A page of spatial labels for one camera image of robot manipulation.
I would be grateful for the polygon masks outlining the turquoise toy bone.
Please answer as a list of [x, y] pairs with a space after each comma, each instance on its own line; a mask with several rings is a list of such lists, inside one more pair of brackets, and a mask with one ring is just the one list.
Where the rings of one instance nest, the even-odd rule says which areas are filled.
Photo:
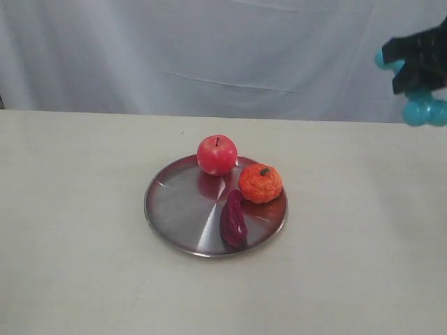
[[[376, 53], [374, 61], [381, 70], [391, 70], [394, 75], [406, 63], [401, 60], [385, 64], [381, 50]], [[415, 91], [398, 95], [404, 95], [407, 99], [407, 103], [402, 109], [404, 123], [410, 126], [425, 124], [436, 127], [446, 126], [445, 100], [435, 98], [431, 91]]]

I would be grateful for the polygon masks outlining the orange toy pumpkin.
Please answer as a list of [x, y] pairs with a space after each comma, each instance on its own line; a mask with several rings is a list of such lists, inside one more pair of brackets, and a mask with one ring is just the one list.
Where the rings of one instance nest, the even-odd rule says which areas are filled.
[[283, 183], [277, 170], [261, 163], [244, 168], [238, 181], [239, 190], [245, 200], [255, 204], [264, 204], [278, 198]]

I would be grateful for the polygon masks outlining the dark red toy pepper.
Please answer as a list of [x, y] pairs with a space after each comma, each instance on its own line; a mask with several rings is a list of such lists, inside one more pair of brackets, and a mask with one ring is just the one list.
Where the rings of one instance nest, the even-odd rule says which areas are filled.
[[232, 190], [221, 210], [219, 229], [221, 238], [234, 248], [241, 247], [247, 239], [247, 227], [242, 210], [242, 193], [238, 189]]

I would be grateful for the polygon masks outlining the red apple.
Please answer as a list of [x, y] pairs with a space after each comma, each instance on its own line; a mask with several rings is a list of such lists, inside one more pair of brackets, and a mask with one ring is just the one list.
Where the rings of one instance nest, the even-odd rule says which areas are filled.
[[224, 176], [235, 167], [237, 147], [225, 135], [211, 135], [199, 144], [196, 158], [203, 172], [212, 176]]

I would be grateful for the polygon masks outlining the round stainless steel plate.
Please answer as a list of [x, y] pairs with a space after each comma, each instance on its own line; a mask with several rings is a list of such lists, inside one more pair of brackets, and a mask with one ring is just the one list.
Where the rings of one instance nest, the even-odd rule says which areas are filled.
[[286, 193], [265, 204], [243, 203], [248, 232], [240, 247], [227, 244], [219, 227], [228, 194], [238, 187], [241, 171], [254, 162], [240, 156], [232, 171], [222, 177], [203, 172], [196, 155], [168, 164], [155, 175], [145, 193], [149, 226], [168, 245], [205, 258], [229, 258], [260, 248], [278, 235], [286, 222]]

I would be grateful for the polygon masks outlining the white backdrop cloth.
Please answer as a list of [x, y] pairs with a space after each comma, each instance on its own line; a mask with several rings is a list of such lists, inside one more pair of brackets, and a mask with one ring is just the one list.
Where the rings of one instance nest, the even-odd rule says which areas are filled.
[[2, 1], [12, 110], [401, 122], [374, 55], [445, 1]]

